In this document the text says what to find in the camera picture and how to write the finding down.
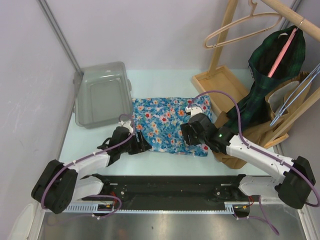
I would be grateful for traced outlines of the blue floral garment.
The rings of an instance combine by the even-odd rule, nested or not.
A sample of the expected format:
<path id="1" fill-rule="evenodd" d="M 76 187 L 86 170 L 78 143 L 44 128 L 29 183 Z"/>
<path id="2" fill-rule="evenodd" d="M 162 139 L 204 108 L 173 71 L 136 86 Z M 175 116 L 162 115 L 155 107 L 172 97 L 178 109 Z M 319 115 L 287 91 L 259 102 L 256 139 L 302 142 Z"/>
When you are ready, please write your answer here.
<path id="1" fill-rule="evenodd" d="M 183 97 L 133 98 L 132 118 L 137 132 L 141 132 L 153 152 L 206 157 L 205 144 L 186 145 L 181 125 L 189 121 L 186 107 L 192 103 L 210 120 L 213 119 L 210 98 L 203 95 L 196 100 Z"/>

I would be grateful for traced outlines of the dark green garment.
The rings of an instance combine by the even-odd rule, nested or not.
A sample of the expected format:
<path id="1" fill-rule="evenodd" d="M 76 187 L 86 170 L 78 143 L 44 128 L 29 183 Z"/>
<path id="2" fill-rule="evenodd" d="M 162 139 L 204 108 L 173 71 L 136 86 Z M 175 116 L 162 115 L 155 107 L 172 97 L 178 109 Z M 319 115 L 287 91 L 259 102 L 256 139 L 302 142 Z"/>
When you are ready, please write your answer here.
<path id="1" fill-rule="evenodd" d="M 265 97 L 277 86 L 298 76 L 305 61 L 306 42 L 303 31 L 297 29 L 295 35 L 271 77 L 268 76 L 280 51 L 296 26 L 275 31 L 266 37 L 262 44 L 253 51 L 248 60 L 254 83 L 249 94 L 238 102 L 241 116 L 241 129 L 265 123 L 269 113 Z"/>

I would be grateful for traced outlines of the pink plastic hanger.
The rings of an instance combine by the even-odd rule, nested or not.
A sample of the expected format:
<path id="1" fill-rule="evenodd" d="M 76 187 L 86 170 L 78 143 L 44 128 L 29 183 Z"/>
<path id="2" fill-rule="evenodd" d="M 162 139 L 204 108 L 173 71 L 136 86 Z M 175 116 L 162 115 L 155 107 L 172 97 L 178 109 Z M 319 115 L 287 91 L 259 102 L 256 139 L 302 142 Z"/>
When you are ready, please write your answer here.
<path id="1" fill-rule="evenodd" d="M 269 71 L 269 73 L 267 75 L 269 78 L 271 78 L 274 75 L 275 71 L 277 70 L 277 68 L 278 68 L 279 64 L 281 63 L 284 55 L 286 54 L 286 52 L 287 52 L 287 50 L 288 50 L 288 48 L 289 48 L 294 36 L 296 35 L 297 30 L 298 30 L 297 28 L 294 28 L 292 30 L 289 38 L 285 42 L 285 44 L 282 47 L 281 51 L 279 52 L 275 62 L 273 63 L 273 65 L 272 65 L 272 67 L 271 67 L 271 69 L 270 69 L 270 71 Z"/>

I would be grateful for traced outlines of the light blue wire hanger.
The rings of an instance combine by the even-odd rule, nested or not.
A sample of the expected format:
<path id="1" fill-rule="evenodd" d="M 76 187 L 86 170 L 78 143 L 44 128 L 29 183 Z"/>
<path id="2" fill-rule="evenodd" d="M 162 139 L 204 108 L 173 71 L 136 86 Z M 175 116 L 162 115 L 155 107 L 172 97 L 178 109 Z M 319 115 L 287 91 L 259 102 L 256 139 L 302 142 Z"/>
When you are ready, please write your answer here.
<path id="1" fill-rule="evenodd" d="M 275 115 L 274 119 L 271 121 L 270 126 L 276 124 L 278 119 L 285 113 L 285 111 L 293 104 L 293 102 L 311 85 L 313 80 L 320 74 L 320 64 L 318 64 L 306 77 L 305 79 L 296 87 L 296 89 L 289 95 L 288 99 L 284 101 L 283 105 L 280 107 L 279 111 Z"/>

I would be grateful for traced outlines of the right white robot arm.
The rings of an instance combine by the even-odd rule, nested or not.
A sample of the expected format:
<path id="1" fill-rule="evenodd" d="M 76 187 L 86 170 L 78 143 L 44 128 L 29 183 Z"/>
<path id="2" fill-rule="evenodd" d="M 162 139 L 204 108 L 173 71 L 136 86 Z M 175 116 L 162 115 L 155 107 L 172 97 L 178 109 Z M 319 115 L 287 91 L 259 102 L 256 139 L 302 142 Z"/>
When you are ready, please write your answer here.
<path id="1" fill-rule="evenodd" d="M 273 192 L 286 205 L 302 209 L 311 191 L 315 176 L 309 161 L 269 152 L 227 127 L 217 128 L 203 113 L 194 114 L 180 126 L 187 145 L 207 145 L 214 153 L 223 153 L 246 161 L 274 179 Z"/>

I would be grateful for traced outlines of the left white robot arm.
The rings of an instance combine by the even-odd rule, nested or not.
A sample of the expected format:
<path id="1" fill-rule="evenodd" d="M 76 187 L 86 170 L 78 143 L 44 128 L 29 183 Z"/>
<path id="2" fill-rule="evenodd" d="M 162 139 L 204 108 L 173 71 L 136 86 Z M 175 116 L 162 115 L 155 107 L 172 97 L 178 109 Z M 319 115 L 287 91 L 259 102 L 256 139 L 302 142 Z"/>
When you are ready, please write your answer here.
<path id="1" fill-rule="evenodd" d="M 96 170 L 115 163 L 121 154 L 135 155 L 151 148 L 141 131 L 135 132 L 131 126 L 118 126 L 95 152 L 71 163 L 51 160 L 33 187 L 31 197 L 43 209 L 55 214 L 62 213 L 71 202 L 89 196 L 105 200 L 111 188 Z"/>

